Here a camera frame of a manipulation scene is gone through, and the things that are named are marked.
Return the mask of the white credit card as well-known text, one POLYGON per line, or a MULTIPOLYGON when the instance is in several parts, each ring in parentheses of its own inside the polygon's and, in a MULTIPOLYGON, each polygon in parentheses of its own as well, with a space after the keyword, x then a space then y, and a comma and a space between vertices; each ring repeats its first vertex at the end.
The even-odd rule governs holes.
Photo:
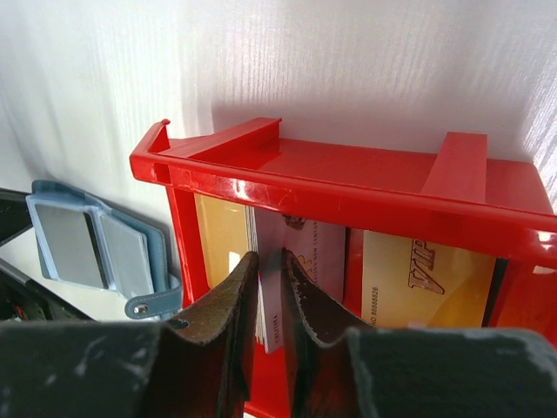
POLYGON ((333 299, 344 298, 346 229, 313 219, 253 210, 259 262, 256 339, 270 354, 283 346, 282 250, 291 251, 310 280, 333 299))

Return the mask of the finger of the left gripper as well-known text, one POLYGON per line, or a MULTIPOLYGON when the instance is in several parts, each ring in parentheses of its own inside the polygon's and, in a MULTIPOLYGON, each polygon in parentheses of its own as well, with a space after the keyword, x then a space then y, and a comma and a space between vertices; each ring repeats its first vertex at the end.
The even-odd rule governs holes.
POLYGON ((32 227, 26 203, 27 192, 2 188, 0 191, 0 246, 32 227))

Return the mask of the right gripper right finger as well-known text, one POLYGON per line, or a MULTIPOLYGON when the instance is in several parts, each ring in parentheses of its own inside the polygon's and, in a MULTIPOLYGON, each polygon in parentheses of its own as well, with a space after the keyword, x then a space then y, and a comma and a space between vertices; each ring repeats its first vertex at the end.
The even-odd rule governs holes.
POLYGON ((373 327, 282 252, 294 417, 553 417, 556 352, 519 328, 373 327))

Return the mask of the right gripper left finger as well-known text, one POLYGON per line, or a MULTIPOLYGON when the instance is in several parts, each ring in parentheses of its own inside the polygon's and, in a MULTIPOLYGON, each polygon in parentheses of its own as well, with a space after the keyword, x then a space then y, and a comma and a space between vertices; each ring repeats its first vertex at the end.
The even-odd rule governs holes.
POLYGON ((258 255, 166 321, 8 322, 4 417, 240 417, 250 398, 258 255))

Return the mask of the blue leather card holder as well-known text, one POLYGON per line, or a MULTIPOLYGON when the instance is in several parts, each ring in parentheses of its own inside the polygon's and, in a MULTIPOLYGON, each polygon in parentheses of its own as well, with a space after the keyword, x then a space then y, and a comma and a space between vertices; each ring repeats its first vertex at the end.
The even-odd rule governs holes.
POLYGON ((36 205, 46 204, 87 212, 97 241, 105 289, 125 300, 124 314, 132 320, 168 320, 182 307, 182 285, 168 268, 166 240, 157 227, 103 202, 97 196, 55 180, 38 179, 26 197, 35 230, 38 257, 47 280, 36 205))

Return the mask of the black credit card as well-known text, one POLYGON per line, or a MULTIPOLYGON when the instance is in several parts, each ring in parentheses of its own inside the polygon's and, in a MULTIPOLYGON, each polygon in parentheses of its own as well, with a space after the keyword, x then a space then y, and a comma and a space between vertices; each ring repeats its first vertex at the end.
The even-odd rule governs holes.
POLYGON ((69 207, 46 204, 37 204, 36 212, 47 277, 105 289, 107 282, 91 216, 69 207))

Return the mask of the red plastic bin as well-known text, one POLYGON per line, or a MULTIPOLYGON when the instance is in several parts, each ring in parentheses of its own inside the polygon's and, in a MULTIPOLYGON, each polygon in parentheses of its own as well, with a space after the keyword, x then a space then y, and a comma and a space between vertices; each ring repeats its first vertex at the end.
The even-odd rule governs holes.
MULTIPOLYGON (((556 217, 534 165, 487 156, 478 134, 447 134, 438 153, 389 151, 283 138, 280 122, 256 118, 211 135, 168 137, 154 124, 130 157, 136 179, 162 185, 178 243, 186 309, 208 293, 195 195, 505 259, 508 269, 488 327, 547 331, 555 311, 556 217)), ((346 299, 361 317, 362 284, 345 272, 346 299)), ((256 344, 244 413, 292 416, 285 347, 256 344)))

